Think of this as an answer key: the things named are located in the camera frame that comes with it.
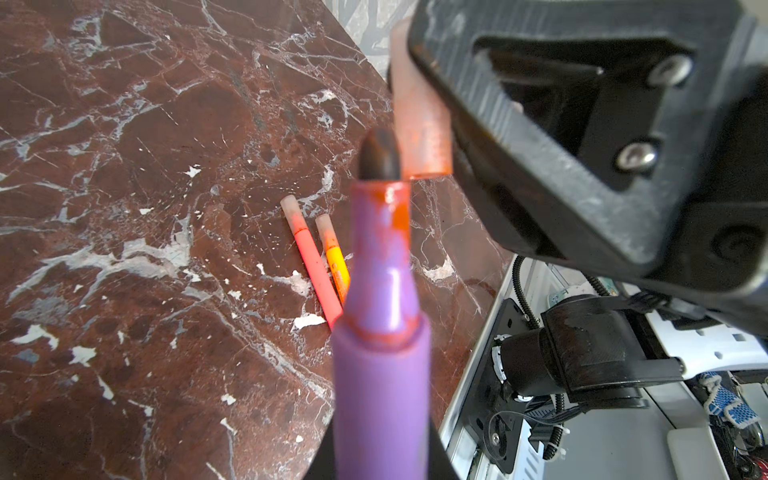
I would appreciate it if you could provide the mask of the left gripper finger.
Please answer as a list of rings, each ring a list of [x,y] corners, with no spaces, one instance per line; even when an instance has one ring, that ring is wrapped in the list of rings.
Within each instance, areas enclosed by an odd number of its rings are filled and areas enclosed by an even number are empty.
[[[408,52],[503,248],[767,332],[767,27],[739,1],[421,1]]]

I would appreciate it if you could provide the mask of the orange highlighter pen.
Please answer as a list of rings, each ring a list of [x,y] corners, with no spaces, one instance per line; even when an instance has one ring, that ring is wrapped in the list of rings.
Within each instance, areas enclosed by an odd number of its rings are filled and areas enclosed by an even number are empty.
[[[326,254],[333,283],[342,304],[345,303],[350,287],[350,275],[346,260],[329,214],[322,214],[315,219],[316,227]]]

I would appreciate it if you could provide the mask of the purple highlighter pen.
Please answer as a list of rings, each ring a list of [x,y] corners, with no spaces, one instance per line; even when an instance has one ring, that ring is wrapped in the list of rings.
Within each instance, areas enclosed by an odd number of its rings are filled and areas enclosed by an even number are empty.
[[[331,336],[340,479],[428,472],[431,329],[411,270],[410,196],[393,131],[370,130],[350,194],[351,286]]]

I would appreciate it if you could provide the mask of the pink highlighter pen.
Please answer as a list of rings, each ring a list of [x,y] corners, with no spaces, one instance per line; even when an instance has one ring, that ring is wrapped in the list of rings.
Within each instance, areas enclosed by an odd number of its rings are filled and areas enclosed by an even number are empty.
[[[308,229],[298,200],[294,195],[287,195],[280,201],[280,206],[297,244],[326,323],[330,329],[333,329],[342,314],[342,306],[335,292],[335,287],[321,261],[321,256]]]

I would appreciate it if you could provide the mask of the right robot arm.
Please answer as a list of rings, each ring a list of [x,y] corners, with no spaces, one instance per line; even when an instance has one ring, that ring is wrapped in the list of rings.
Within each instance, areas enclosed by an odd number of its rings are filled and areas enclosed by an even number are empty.
[[[763,479],[767,346],[713,319],[569,291],[534,315],[502,304],[490,344],[500,383],[481,441],[502,471],[548,479]]]

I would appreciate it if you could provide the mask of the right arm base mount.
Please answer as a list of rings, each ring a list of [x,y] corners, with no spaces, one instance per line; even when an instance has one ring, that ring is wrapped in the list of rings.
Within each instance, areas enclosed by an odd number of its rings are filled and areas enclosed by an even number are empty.
[[[529,423],[528,397],[518,396],[497,373],[499,343],[528,331],[522,309],[512,299],[501,302],[488,341],[459,415],[459,423],[491,465],[515,478],[541,479],[543,452],[553,428]]]

